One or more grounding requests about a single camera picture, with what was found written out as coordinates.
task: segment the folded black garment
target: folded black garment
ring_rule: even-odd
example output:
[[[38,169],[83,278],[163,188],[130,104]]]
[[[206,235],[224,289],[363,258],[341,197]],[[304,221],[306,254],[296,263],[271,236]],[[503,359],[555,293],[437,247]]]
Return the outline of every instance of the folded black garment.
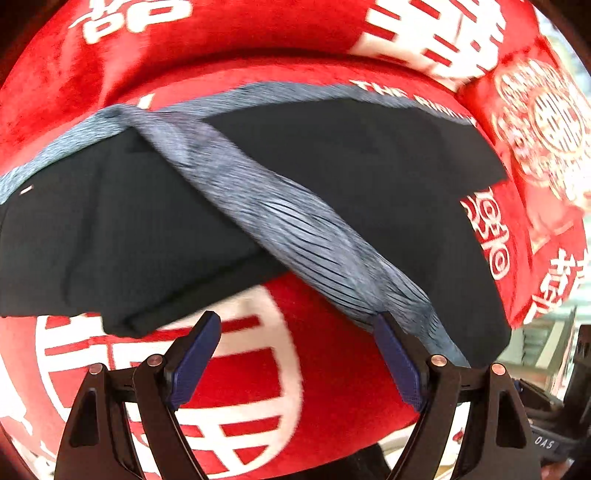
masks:
[[[41,170],[4,212],[3,316],[99,312],[139,338],[287,271],[133,129]]]
[[[376,443],[348,457],[290,475],[276,476],[274,480],[384,480],[390,471],[382,448]]]
[[[417,283],[473,366],[503,350],[501,299],[459,200],[505,171],[472,126],[343,99],[207,122]],[[99,312],[106,332],[140,337],[286,271],[133,129],[40,171],[2,210],[4,316]]]

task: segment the blue clamp pad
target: blue clamp pad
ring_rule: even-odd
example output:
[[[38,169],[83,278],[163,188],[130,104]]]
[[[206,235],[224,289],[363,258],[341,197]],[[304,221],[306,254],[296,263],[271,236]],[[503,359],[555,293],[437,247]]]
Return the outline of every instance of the blue clamp pad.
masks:
[[[201,322],[204,322],[201,331],[188,346],[183,359],[172,373],[168,402],[174,411],[191,400],[203,371],[222,337],[222,321],[216,313],[206,312],[196,327],[200,327]]]
[[[378,345],[402,399],[420,413],[425,399],[421,394],[419,372],[384,316],[378,314],[373,317],[373,321],[375,343]]]

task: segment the twisted gray strap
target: twisted gray strap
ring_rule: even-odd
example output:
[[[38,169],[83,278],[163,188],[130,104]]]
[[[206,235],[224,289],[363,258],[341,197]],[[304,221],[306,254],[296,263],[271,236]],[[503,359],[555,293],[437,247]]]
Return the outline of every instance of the twisted gray strap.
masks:
[[[121,110],[195,188],[273,256],[365,327],[388,311],[431,353],[467,360],[427,295],[303,186],[248,158],[188,112]]]

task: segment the red fabric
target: red fabric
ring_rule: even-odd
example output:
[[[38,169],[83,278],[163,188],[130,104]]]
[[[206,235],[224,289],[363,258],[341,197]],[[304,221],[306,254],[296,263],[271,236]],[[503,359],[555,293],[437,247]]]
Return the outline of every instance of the red fabric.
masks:
[[[382,0],[381,5],[391,11],[376,6],[373,0],[329,4],[298,0],[289,6],[252,0],[108,3],[111,10],[103,11],[99,8],[101,1],[95,2],[96,19],[92,20],[93,11],[87,2],[68,2],[38,32],[16,63],[0,90],[0,125],[10,132],[0,135],[0,173],[28,161],[55,138],[48,135],[52,129],[77,122],[135,90],[149,93],[149,85],[160,79],[170,82],[227,68],[218,63],[224,58],[249,58],[242,62],[244,66],[256,64],[252,57],[270,50],[275,51],[275,57],[304,50],[345,54],[352,51],[364,33],[373,33],[382,35],[379,38],[387,39],[387,44],[376,52],[359,54],[402,62],[440,81],[446,71],[440,72],[438,67],[467,64],[471,66],[468,76],[460,75],[457,80],[465,82],[472,74],[482,74],[477,65],[493,67],[499,55],[523,48],[538,34],[531,5],[518,0],[458,0],[453,5],[447,0],[408,4]],[[168,18],[182,18],[148,24],[143,32],[133,33],[143,25],[138,22],[155,21],[147,17],[145,7],[160,8],[152,15],[163,12]],[[366,21],[372,18],[370,11],[390,18],[391,30],[376,32],[376,27]],[[505,24],[503,28],[490,24],[493,14]],[[84,15],[88,18],[69,28]],[[83,35],[85,29],[93,30],[87,28],[92,22],[103,37]],[[417,36],[416,23],[422,23],[421,37]],[[405,47],[400,47],[397,42],[407,38],[405,32],[414,34]],[[472,43],[472,38],[479,43]],[[486,58],[478,57],[476,49],[483,53],[486,50]],[[30,146],[33,141],[39,142],[36,147]],[[26,153],[15,157],[19,152]]]
[[[178,19],[166,17],[134,32],[142,30],[142,18],[154,21],[146,8],[160,7],[151,14],[171,15],[173,5]],[[70,1],[38,33],[0,90],[0,125],[9,132],[0,135],[0,174],[30,161],[72,125],[113,103],[157,109],[269,80],[348,83],[375,95],[408,96],[476,123],[474,111],[484,129],[477,127],[511,167],[506,145],[491,134],[479,104],[491,95],[485,72],[494,69],[498,57],[522,51],[538,35],[531,5],[519,0],[382,0],[380,5],[373,0],[299,0],[289,6],[194,0],[190,12],[183,13],[186,1],[117,0],[108,5],[111,10],[97,10],[94,18],[68,28],[90,12],[87,3]],[[497,25],[490,20],[499,12]],[[84,26],[89,22],[103,22],[101,38],[92,37],[92,29]],[[416,33],[418,23],[421,35],[401,48],[401,39]],[[371,50],[362,41],[370,38],[364,34],[382,42]],[[475,54],[480,51],[488,53]],[[450,89],[483,75],[475,90],[461,92],[466,106],[459,104]],[[469,92],[478,92],[479,85],[485,96],[471,103]],[[463,201],[513,326],[531,310],[532,292],[540,289],[560,248],[568,246],[566,260],[572,254],[577,262],[584,241],[580,222],[574,222],[544,246],[545,256],[542,249],[532,256],[521,194],[506,181]],[[578,266],[569,270],[569,281],[581,276],[578,271]],[[549,283],[544,288],[546,295],[558,287],[552,290]],[[178,417],[214,478],[258,479],[306,469],[414,420],[371,337],[292,275],[213,308],[225,320],[222,342]],[[0,388],[7,392],[0,404],[2,423],[21,443],[51,458],[87,365],[103,361],[125,368],[141,362],[165,351],[197,317],[142,340],[104,335],[96,316],[2,320]],[[132,428],[142,442],[141,425]],[[138,451],[148,480],[158,478],[148,449],[140,443]]]
[[[525,206],[521,230],[528,231],[532,275],[523,289],[515,283],[519,299],[509,321],[518,326],[561,305],[584,278],[582,207],[591,188],[578,168],[589,161],[591,107],[544,37],[506,56],[457,98],[493,142]],[[523,305],[520,292],[531,288]]]

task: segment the copper rivet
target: copper rivet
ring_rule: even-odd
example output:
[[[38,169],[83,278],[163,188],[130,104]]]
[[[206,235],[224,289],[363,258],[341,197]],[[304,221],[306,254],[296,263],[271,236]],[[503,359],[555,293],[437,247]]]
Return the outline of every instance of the copper rivet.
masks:
[[[447,358],[443,355],[433,355],[431,357],[431,363],[436,367],[445,367],[447,365]]]
[[[507,372],[507,369],[501,364],[493,364],[491,368],[493,373],[499,376],[505,375],[505,373]]]
[[[102,364],[92,364],[90,367],[88,367],[88,371],[90,372],[91,375],[98,375],[103,371],[103,365]]]
[[[162,363],[162,355],[150,355],[148,357],[148,365],[151,367],[157,367]]]

